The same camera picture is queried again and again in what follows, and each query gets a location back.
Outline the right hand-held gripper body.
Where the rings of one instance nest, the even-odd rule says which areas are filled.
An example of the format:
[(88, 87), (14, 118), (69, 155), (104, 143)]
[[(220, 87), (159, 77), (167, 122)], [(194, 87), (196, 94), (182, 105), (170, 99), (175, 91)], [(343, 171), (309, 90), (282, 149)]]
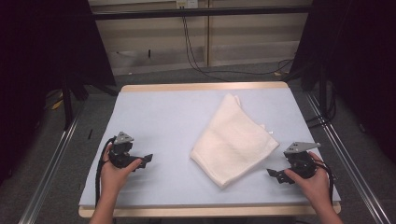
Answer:
[(312, 177), (317, 167), (307, 150), (317, 147), (320, 147), (320, 143), (293, 142), (284, 151), (290, 169), (304, 179)]

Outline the person's left hand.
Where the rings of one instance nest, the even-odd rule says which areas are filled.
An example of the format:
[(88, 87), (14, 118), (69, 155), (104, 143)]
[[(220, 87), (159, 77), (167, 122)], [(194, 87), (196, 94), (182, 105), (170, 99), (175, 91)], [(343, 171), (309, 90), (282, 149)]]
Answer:
[(135, 170), (142, 162), (137, 159), (125, 168), (115, 167), (109, 159), (108, 152), (112, 148), (109, 144), (102, 158), (103, 166), (100, 174), (101, 177), (101, 196), (99, 201), (116, 201), (120, 190), (125, 185), (129, 174)]

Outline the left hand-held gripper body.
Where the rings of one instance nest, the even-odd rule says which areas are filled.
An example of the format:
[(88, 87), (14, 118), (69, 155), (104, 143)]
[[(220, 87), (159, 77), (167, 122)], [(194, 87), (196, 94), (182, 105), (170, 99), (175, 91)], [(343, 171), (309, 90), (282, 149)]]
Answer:
[(132, 149), (134, 139), (124, 132), (119, 132), (111, 140), (111, 148), (108, 152), (111, 163), (117, 168), (125, 168), (137, 157), (131, 156), (129, 151)]

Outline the person's right hand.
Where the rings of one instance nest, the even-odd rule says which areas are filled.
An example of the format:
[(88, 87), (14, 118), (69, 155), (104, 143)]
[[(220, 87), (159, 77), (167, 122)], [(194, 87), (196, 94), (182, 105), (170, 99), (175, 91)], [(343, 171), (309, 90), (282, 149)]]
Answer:
[(303, 194), (317, 212), (332, 208), (329, 178), (323, 168), (318, 168), (316, 173), (307, 179), (301, 178), (290, 169), (286, 169), (284, 173), (302, 189)]

